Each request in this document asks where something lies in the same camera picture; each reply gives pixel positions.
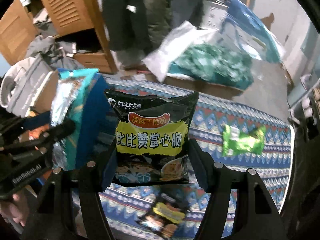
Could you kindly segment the person's left hand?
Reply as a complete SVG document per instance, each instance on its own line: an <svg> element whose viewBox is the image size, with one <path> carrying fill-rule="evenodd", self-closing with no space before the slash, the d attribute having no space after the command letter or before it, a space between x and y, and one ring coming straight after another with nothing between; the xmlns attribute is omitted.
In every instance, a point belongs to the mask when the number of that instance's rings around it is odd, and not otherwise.
<svg viewBox="0 0 320 240"><path fill-rule="evenodd" d="M11 218L15 223L25 226L29 207L23 191L12 195L12 200L1 200L1 215L4 218Z"/></svg>

